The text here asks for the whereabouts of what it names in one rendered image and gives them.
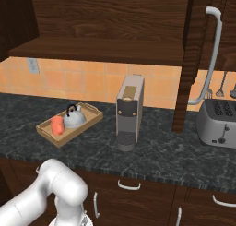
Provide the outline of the wooden tray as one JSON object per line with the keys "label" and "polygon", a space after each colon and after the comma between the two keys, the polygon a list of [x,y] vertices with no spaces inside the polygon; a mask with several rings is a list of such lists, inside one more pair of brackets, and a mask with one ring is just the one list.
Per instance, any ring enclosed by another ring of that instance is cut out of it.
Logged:
{"label": "wooden tray", "polygon": [[87,121],[78,128],[67,128],[62,135],[56,136],[52,133],[50,120],[36,126],[39,135],[53,143],[56,147],[60,148],[73,138],[85,132],[103,118],[103,112],[85,102],[79,102],[81,111],[85,115]]}

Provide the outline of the orange mug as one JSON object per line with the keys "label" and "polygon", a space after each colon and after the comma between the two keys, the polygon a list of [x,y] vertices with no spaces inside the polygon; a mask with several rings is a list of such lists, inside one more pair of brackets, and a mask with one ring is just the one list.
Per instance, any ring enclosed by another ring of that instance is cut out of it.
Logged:
{"label": "orange mug", "polygon": [[50,125],[54,135],[62,135],[65,131],[64,120],[62,116],[56,115],[52,117],[50,120]]}

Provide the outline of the dark wood cabinet door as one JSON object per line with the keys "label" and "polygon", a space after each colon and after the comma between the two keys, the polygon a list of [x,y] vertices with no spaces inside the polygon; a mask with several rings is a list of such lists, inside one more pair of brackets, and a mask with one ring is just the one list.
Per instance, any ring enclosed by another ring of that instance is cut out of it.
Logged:
{"label": "dark wood cabinet door", "polygon": [[188,0],[183,33],[183,64],[172,131],[183,131],[184,117],[191,86],[199,69],[207,70],[213,50],[217,24],[206,14],[208,6],[221,12],[223,22],[215,69],[236,72],[236,0]]}
{"label": "dark wood cabinet door", "polygon": [[0,62],[11,49],[39,36],[32,0],[0,0]]}

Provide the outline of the grey coffee machine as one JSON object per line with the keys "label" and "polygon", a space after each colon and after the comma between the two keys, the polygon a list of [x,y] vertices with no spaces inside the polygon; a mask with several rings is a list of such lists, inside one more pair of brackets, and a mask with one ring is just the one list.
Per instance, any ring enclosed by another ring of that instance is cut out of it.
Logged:
{"label": "grey coffee machine", "polygon": [[133,150],[138,141],[144,85],[141,75],[127,75],[116,97],[116,140],[121,151]]}

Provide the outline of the dark wood drawer front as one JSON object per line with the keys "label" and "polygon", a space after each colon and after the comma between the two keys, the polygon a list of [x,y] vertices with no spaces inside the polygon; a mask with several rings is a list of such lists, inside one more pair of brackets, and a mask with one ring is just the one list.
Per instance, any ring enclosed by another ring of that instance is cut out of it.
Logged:
{"label": "dark wood drawer front", "polygon": [[121,195],[133,195],[154,201],[172,202],[175,190],[175,187],[171,184],[155,183],[79,169],[76,169],[76,173],[86,182],[91,195],[96,191],[104,191],[106,194],[115,193],[118,197]]}
{"label": "dark wood drawer front", "polygon": [[199,205],[207,208],[229,209],[229,210],[236,209],[217,205],[213,201],[212,195],[215,195],[216,199],[219,201],[236,204],[236,195],[220,193],[217,191],[210,191],[205,189],[192,188],[192,187],[187,188],[184,200],[193,205]]}

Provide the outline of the silver toaster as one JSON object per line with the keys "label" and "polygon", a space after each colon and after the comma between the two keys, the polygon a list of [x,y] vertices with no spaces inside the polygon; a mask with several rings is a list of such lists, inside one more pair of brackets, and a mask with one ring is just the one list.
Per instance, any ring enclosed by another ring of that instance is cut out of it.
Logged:
{"label": "silver toaster", "polygon": [[207,145],[236,149],[236,101],[204,100],[196,117],[196,131]]}

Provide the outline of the hanging metal slotted spatula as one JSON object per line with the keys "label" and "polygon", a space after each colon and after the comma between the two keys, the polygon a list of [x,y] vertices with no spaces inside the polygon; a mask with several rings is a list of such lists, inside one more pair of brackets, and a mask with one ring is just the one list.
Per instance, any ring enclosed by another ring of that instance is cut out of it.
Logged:
{"label": "hanging metal slotted spatula", "polygon": [[223,86],[224,86],[224,82],[225,82],[227,73],[228,73],[228,71],[224,71],[224,75],[223,75],[223,79],[221,80],[220,88],[219,88],[219,90],[216,92],[216,96],[217,96],[217,97],[224,97]]}

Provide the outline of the dark wood base cupboard door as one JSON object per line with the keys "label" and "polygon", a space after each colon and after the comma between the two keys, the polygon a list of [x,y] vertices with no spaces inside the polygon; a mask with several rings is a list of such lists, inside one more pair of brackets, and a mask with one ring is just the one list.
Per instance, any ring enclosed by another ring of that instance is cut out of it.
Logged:
{"label": "dark wood base cupboard door", "polygon": [[95,217],[93,195],[88,192],[85,209],[94,226],[168,226],[171,202],[138,198],[133,195],[98,193],[97,202],[100,216]]}
{"label": "dark wood base cupboard door", "polygon": [[[236,209],[201,208],[181,206],[182,217],[179,226],[236,226]],[[171,211],[168,226],[175,226],[178,207]]]}

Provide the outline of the dark wood wall cabinet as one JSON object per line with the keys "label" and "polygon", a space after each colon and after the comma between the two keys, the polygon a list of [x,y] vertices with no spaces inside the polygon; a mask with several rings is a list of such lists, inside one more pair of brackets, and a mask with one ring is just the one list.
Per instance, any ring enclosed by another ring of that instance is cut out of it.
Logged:
{"label": "dark wood wall cabinet", "polygon": [[141,65],[183,61],[188,0],[32,0],[39,33],[11,56]]}

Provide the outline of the grey wall outlet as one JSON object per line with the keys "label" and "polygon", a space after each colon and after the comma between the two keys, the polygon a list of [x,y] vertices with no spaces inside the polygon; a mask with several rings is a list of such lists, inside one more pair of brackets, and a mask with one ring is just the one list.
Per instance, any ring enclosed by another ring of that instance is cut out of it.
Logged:
{"label": "grey wall outlet", "polygon": [[27,62],[28,62],[28,69],[29,69],[30,73],[34,73],[34,74],[40,73],[38,62],[37,62],[36,58],[28,58]]}

